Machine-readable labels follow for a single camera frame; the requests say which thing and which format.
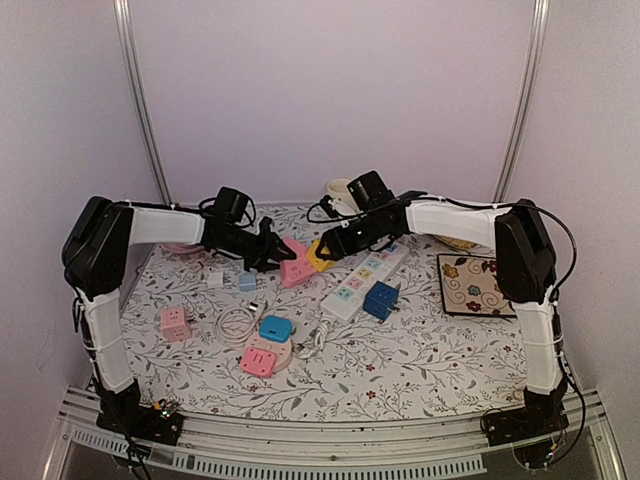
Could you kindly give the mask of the cyan adapter plug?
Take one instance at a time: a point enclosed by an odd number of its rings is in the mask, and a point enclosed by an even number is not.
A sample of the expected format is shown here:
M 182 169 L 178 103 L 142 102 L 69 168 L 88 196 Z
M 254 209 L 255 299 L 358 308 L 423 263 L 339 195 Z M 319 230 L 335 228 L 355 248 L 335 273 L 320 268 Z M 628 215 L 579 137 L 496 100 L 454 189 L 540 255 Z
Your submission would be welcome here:
M 277 342 L 285 343 L 293 331 L 293 324 L 289 319 L 268 315 L 259 327 L 259 335 L 261 338 Z

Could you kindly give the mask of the pink triangular power socket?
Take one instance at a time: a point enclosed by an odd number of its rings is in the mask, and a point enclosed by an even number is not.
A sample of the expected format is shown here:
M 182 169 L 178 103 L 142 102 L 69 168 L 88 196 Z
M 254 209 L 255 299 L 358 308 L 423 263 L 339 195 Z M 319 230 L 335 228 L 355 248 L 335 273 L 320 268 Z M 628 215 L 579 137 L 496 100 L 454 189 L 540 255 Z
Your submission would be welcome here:
M 308 280 L 317 273 L 317 270 L 307 258 L 309 250 L 307 245 L 290 237 L 285 237 L 283 241 L 296 254 L 294 260 L 280 262 L 282 284 L 285 288 L 292 288 Z

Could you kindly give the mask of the pink cube socket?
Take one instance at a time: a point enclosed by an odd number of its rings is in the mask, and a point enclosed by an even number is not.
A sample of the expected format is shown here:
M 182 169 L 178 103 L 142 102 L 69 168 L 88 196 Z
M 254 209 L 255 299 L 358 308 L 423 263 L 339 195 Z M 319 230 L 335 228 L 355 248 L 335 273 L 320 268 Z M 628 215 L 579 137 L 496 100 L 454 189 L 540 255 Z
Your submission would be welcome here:
M 169 342 L 184 341 L 192 338 L 191 327 L 186 317 L 186 309 L 183 306 L 162 309 L 160 320 L 161 332 Z

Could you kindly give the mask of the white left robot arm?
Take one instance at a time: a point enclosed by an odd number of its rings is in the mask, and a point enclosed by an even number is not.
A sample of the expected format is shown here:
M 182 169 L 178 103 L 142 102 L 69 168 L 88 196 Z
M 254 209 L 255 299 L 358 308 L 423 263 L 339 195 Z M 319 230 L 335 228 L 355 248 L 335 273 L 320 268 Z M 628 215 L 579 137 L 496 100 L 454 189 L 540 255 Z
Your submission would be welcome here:
M 61 254 L 64 278 L 74 290 L 74 327 L 82 334 L 100 399 L 98 427 L 126 439 L 174 446 L 184 422 L 173 407 L 141 403 L 137 379 L 126 356 L 120 314 L 128 251 L 134 245 L 198 245 L 240 258 L 246 270 L 276 270 L 296 253 L 263 218 L 251 233 L 241 226 L 247 199 L 235 192 L 206 208 L 114 202 L 90 198 Z

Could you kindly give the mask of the white multicolour power strip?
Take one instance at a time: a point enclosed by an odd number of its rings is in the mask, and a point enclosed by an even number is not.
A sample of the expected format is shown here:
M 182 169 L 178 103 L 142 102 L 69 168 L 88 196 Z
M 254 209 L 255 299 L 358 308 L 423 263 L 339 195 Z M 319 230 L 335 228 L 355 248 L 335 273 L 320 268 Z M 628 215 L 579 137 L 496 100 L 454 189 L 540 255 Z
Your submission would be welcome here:
M 369 290 L 378 281 L 389 280 L 409 252 L 407 246 L 394 243 L 385 250 L 370 253 L 322 300 L 321 311 L 343 323 L 353 320 L 362 310 Z

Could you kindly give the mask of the small white charger plug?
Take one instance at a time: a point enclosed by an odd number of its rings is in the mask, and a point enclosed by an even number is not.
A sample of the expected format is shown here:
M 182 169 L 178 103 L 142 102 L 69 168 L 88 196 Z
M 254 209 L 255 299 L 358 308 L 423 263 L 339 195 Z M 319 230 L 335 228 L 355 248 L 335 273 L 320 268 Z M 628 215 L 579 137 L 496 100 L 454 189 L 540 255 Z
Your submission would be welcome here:
M 209 289 L 223 289 L 232 285 L 230 276 L 223 271 L 210 272 L 205 280 Z

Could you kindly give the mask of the light blue charger plug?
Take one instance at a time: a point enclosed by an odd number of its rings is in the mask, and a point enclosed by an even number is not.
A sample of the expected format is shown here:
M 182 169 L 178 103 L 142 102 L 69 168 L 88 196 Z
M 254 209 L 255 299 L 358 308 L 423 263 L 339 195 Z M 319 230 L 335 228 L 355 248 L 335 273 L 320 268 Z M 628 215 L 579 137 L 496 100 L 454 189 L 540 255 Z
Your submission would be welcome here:
M 250 292 L 257 289 L 257 277 L 253 273 L 243 273 L 238 277 L 238 289 L 241 292 Z

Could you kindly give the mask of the dark blue cube socket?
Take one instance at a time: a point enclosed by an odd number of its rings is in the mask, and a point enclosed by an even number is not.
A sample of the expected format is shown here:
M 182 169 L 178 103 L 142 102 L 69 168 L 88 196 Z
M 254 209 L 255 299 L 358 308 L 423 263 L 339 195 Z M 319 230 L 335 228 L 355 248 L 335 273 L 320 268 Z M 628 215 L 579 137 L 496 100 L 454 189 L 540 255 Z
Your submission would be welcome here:
M 380 321 L 386 321 L 394 311 L 399 288 L 377 281 L 365 295 L 363 310 Z

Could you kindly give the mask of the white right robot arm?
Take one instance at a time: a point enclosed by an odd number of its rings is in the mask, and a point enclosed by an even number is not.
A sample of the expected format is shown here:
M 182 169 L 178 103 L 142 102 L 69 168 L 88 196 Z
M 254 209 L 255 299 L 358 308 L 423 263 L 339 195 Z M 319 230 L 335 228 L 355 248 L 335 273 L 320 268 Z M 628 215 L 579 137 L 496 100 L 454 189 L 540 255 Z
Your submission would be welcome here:
M 497 284 L 520 325 L 526 358 L 524 405 L 492 411 L 481 429 L 492 446 L 528 440 L 567 428 L 563 397 L 571 384 L 561 361 L 562 330 L 557 313 L 563 280 L 543 222 L 548 212 L 532 201 L 468 203 L 409 191 L 392 198 L 366 195 L 360 210 L 330 219 L 315 254 L 338 261 L 385 240 L 432 234 L 486 246 L 496 255 Z

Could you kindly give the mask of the pink adapter plug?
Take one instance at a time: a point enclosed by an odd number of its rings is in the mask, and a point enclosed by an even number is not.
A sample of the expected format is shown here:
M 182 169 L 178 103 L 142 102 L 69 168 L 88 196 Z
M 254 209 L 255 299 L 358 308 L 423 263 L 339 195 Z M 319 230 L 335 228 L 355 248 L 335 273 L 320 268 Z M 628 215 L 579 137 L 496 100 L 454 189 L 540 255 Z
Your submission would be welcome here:
M 276 364 L 276 355 L 257 347 L 249 347 L 240 361 L 241 369 L 253 376 L 269 377 Z

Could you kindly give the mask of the round pink power hub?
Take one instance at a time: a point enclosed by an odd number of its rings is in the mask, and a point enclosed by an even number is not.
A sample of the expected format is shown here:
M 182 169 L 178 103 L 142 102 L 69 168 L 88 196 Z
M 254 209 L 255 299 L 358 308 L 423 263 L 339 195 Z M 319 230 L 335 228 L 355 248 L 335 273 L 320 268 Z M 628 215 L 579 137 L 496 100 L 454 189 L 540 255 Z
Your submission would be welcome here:
M 284 342 L 272 341 L 263 338 L 255 331 L 245 343 L 246 350 L 251 348 L 264 352 L 269 352 L 274 357 L 272 373 L 284 370 L 293 358 L 293 344 L 290 339 Z

